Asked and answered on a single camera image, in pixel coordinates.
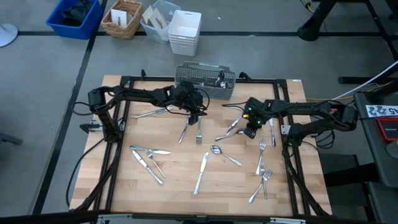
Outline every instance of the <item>wire mesh basket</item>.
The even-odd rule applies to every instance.
[[[224,79],[217,81],[220,71],[224,71]],[[235,73],[229,67],[210,65],[199,62],[184,62],[177,67],[175,85],[182,81],[192,82],[195,88],[206,91],[209,97],[217,100],[229,100],[235,88]]]

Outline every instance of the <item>knife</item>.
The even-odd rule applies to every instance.
[[[163,185],[163,181],[160,180],[156,174],[154,173],[154,171],[152,171],[149,166],[147,165],[147,163],[142,159],[142,157],[138,154],[138,152],[136,152],[135,150],[132,151],[132,154],[136,157],[136,159],[138,160],[139,163],[141,163],[145,169],[148,170],[148,172],[154,177],[154,179],[157,181],[157,183],[159,185]]]
[[[209,153],[206,152],[205,156],[203,156],[203,160],[201,161],[199,179],[198,179],[197,185],[195,186],[195,190],[193,191],[194,196],[197,196],[199,194],[200,181],[201,181],[201,177],[203,176],[203,171],[205,171],[206,162],[207,162],[208,157],[209,157]]]
[[[272,146],[276,146],[276,139],[275,139],[275,131],[274,131],[274,120],[271,118],[269,120],[269,126],[271,127],[271,139],[272,139]]]
[[[241,120],[242,116],[240,116],[238,119],[236,119],[231,126],[228,128],[226,135],[229,135],[231,133],[231,131],[236,127],[236,125],[238,124],[238,122]]]
[[[147,149],[147,148],[144,148],[144,147],[134,146],[134,145],[131,145],[131,146],[130,146],[130,149],[145,150],[145,151],[149,151],[149,152],[151,152],[151,153],[156,153],[156,154],[161,154],[161,155],[169,155],[170,153],[172,153],[172,152],[166,151],[166,150],[160,150],[160,149]]]
[[[148,113],[137,115],[134,118],[142,118],[142,117],[149,116],[149,115],[152,115],[152,114],[161,114],[161,113],[164,113],[167,110],[171,110],[171,109],[173,109],[173,106],[168,106],[167,109],[166,108],[162,108],[162,109],[159,109],[159,110],[154,110],[154,111],[151,111],[151,112],[148,112]]]

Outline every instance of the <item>white label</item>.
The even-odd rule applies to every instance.
[[[365,105],[370,118],[379,116],[398,116],[398,106]]]

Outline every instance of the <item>spoon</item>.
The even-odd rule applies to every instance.
[[[239,128],[234,134],[226,135],[226,136],[222,136],[222,137],[217,137],[215,139],[215,141],[219,141],[219,140],[222,140],[224,138],[229,138],[231,136],[234,136],[235,134],[244,134],[244,128]]]
[[[212,151],[212,153],[214,153],[214,154],[221,154],[221,155],[227,157],[227,158],[228,158],[229,160],[231,160],[232,162],[234,162],[236,165],[242,166],[242,163],[241,163],[241,162],[239,162],[239,161],[237,161],[236,159],[233,159],[233,158],[227,156],[226,154],[223,154],[223,151],[221,150],[220,147],[218,147],[218,146],[210,146],[210,150]]]

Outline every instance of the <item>clear plastic container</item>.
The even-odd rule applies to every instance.
[[[159,12],[163,14],[164,19],[169,24],[173,19],[174,12],[176,10],[181,10],[180,6],[163,0],[158,0],[157,2],[155,2],[155,4],[152,5],[152,8],[157,8]],[[167,34],[170,27],[169,25],[162,32],[158,32],[154,27],[145,24],[144,19],[141,19],[139,23],[144,28],[145,33],[147,34],[147,37],[149,39],[159,42],[161,44],[167,44],[169,42],[169,36]]]

